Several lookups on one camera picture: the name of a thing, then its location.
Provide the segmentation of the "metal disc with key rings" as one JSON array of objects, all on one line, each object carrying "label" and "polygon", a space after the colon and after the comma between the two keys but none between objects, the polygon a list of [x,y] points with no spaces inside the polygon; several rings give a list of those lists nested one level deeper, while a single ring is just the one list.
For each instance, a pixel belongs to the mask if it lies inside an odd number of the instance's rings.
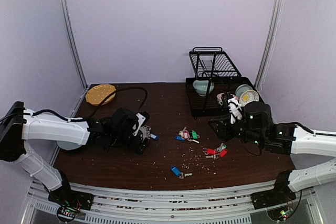
[{"label": "metal disc with key rings", "polygon": [[142,137],[144,139],[149,140],[151,138],[151,127],[148,125],[144,125],[142,127],[140,127],[140,131],[142,133]]}]

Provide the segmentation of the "blue key tag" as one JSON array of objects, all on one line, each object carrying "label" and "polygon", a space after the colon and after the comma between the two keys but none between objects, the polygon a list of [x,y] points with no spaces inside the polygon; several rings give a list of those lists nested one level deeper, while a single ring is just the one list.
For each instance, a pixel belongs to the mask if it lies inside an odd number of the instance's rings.
[{"label": "blue key tag", "polygon": [[158,141],[159,140],[159,137],[157,135],[154,135],[154,134],[151,134],[150,135],[150,139],[153,139],[155,141]]},{"label": "blue key tag", "polygon": [[171,166],[170,170],[179,179],[185,179],[186,177],[190,177],[190,176],[193,175],[193,173],[184,173],[184,172],[180,171],[176,166]]}]

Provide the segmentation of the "mixed colour key tag bunch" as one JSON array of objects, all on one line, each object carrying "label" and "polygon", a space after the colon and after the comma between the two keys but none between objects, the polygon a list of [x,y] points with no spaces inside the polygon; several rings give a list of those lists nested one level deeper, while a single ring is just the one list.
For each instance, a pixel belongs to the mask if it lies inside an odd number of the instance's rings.
[{"label": "mixed colour key tag bunch", "polygon": [[175,136],[175,139],[178,141],[189,141],[199,144],[200,136],[194,130],[188,130],[186,127],[178,132],[178,135]]}]

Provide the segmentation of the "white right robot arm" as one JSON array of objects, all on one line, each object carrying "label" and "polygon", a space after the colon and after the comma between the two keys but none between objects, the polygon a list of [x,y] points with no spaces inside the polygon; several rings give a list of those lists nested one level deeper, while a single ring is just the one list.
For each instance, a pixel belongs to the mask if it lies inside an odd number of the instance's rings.
[{"label": "white right robot arm", "polygon": [[260,151],[331,157],[322,164],[278,174],[275,188],[269,192],[274,204],[287,198],[289,190],[298,192],[335,181],[335,132],[311,130],[299,122],[276,124],[271,118],[271,107],[263,102],[251,102],[239,109],[231,104],[229,113],[209,120],[208,124],[223,142],[238,138],[257,145]]}]

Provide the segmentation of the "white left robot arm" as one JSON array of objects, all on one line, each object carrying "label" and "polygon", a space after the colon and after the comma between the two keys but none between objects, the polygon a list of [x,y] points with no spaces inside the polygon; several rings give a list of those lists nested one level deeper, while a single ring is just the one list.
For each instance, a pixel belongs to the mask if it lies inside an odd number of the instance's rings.
[{"label": "white left robot arm", "polygon": [[50,195],[71,205],[76,197],[67,176],[38,155],[29,141],[53,141],[66,151],[94,146],[106,152],[118,147],[142,154],[150,142],[149,118],[145,111],[134,113],[125,108],[103,119],[66,118],[52,110],[26,109],[23,102],[16,101],[1,118],[1,160],[18,164]]}]

